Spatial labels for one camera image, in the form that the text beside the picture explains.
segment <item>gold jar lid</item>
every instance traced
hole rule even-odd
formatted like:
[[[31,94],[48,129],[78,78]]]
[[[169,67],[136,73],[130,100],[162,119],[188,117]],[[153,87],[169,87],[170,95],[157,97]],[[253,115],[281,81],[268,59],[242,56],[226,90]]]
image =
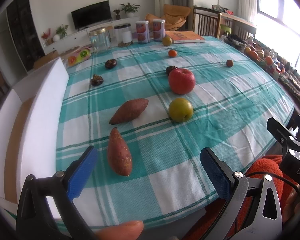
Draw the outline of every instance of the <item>gold jar lid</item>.
[[[101,34],[104,32],[106,32],[106,27],[97,28],[97,29],[94,29],[91,32],[89,32],[89,36],[98,35],[98,34]]]

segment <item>blue gripper pad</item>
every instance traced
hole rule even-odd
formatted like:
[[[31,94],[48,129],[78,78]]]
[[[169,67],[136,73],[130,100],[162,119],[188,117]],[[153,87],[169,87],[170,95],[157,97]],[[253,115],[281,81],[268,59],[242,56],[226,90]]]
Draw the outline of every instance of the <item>blue gripper pad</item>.
[[[200,153],[200,161],[201,165],[206,171],[209,179],[211,180],[216,192],[219,197],[228,201],[231,197],[231,182],[229,181],[226,174],[223,172],[221,165],[222,162],[216,157],[216,155],[212,152],[216,160],[211,156],[212,152],[209,148],[204,148]]]
[[[70,201],[80,196],[84,185],[87,183],[88,178],[97,163],[98,151],[96,148],[88,147],[83,155],[85,156],[82,156],[83,159],[80,157],[77,161],[80,163],[68,180],[67,195]]]

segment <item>book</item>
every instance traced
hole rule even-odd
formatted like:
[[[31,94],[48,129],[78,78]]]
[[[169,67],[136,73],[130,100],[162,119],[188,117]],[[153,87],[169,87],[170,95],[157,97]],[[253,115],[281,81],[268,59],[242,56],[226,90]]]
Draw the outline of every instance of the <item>book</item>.
[[[205,39],[193,31],[188,32],[166,32],[172,39],[172,43],[205,42]]]

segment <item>tv stand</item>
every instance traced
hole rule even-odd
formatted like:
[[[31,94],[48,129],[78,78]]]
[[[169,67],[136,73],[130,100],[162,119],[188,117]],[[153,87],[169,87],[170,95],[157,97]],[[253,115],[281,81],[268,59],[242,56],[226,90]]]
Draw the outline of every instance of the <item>tv stand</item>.
[[[87,28],[89,28],[89,27],[88,27],[88,26],[85,26],[85,27],[83,27],[83,28],[79,28],[79,29],[78,29],[78,32],[79,32],[79,31],[83,31],[83,30],[85,30],[85,29],[87,29]]]
[[[131,24],[131,31],[133,33],[136,32],[136,21],[139,21],[140,17],[132,17],[132,18],[124,18],[120,20],[114,20],[114,21],[106,21],[102,23],[97,23],[93,26],[87,26],[81,30],[78,30],[75,33],[71,33],[67,35],[66,37],[60,39],[57,42],[54,42],[50,44],[49,46],[43,48],[44,53],[47,55],[50,52],[57,50],[59,54],[67,51],[68,49],[72,49],[76,46],[86,46],[91,44],[90,38],[89,38],[89,32],[101,28],[101,27],[108,27],[108,26],[115,26],[123,23],[130,23]],[[111,40],[112,37],[115,36],[115,32],[113,30],[109,30],[109,38]]]

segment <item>cardboard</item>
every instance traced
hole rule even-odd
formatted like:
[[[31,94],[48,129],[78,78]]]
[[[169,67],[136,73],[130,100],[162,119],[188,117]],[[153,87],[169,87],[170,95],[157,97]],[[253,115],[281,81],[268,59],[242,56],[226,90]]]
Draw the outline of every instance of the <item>cardboard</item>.
[[[48,62],[54,60],[57,57],[59,57],[59,53],[56,50],[54,50],[54,51],[50,52],[49,54],[45,55],[44,57],[39,58],[33,64],[33,68],[38,69],[38,68],[42,67],[43,65],[47,64]]]
[[[4,196],[7,201],[17,204],[17,162],[18,162],[18,153],[21,142],[21,137],[23,133],[23,128],[25,126],[30,108],[32,106],[34,98],[30,98],[25,101],[17,114],[16,120],[13,124],[11,131],[6,161],[4,165]]]

